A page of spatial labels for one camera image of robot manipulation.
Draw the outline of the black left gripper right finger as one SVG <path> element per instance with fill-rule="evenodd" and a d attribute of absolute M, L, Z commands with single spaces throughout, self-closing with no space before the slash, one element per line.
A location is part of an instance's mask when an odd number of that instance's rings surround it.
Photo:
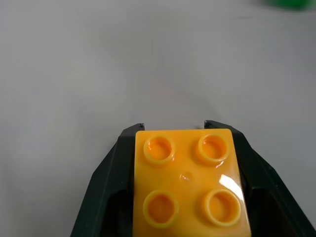
<path fill-rule="evenodd" d="M 275 169 L 230 125 L 213 120 L 205 129 L 232 132 L 247 214 L 254 237 L 314 237 L 316 231 Z"/>

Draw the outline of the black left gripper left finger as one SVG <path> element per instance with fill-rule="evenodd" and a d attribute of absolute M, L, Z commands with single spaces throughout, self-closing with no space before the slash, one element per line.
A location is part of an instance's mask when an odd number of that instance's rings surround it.
<path fill-rule="evenodd" d="M 132 236 L 135 137 L 144 129 L 124 129 L 93 172 L 71 236 Z"/>

